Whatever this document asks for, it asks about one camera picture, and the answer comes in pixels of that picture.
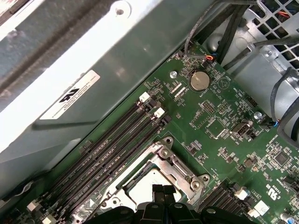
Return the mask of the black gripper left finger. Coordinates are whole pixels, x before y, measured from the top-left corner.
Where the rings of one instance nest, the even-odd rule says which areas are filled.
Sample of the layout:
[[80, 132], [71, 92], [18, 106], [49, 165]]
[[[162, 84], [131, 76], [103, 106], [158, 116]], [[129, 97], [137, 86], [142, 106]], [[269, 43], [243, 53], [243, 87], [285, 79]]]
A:
[[164, 186], [152, 186], [152, 202], [140, 204], [137, 211], [119, 206], [86, 220], [87, 224], [162, 224], [164, 222]]

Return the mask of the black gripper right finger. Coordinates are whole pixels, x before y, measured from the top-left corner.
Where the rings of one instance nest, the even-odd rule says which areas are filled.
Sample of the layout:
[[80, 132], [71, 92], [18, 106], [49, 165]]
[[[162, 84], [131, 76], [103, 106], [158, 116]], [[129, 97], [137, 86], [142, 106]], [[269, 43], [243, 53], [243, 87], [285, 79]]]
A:
[[243, 217], [217, 207], [206, 207], [197, 213], [187, 204], [177, 203], [173, 185], [164, 185], [166, 215], [172, 224], [242, 224]]

